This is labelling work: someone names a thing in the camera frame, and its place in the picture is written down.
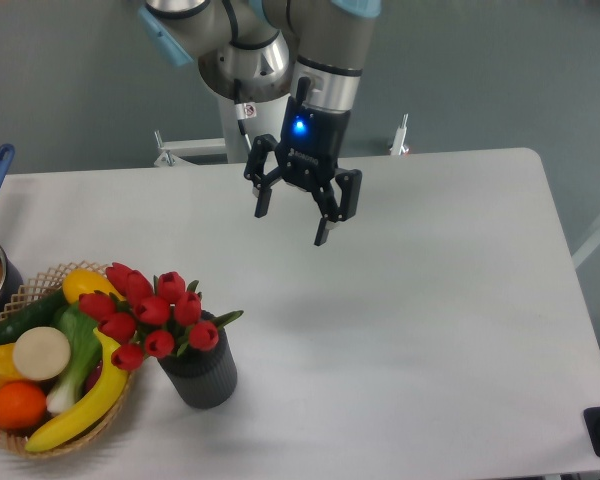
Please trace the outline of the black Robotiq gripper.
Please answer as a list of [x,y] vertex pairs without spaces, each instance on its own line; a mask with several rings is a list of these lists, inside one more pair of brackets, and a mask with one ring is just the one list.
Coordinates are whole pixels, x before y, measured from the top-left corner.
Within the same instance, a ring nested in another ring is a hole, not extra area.
[[[304,191],[313,192],[321,214],[314,245],[321,246],[337,223],[356,214],[362,172],[358,169],[336,170],[351,113],[311,106],[308,103],[310,87],[309,77],[298,80],[295,95],[287,102],[279,144],[270,134],[259,135],[253,140],[244,178],[253,184],[257,199],[256,218],[268,213],[272,186],[281,178]],[[271,152],[276,154],[279,165],[265,173]],[[339,188],[339,198],[336,198],[332,179]]]

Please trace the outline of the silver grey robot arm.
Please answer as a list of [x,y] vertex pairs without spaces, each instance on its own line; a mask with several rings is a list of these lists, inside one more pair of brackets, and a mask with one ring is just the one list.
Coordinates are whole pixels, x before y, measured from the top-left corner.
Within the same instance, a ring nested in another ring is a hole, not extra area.
[[338,160],[381,10],[379,1],[144,1],[138,11],[159,51],[197,62],[236,107],[256,217],[278,181],[308,192],[321,215],[316,245],[356,213],[362,173]]

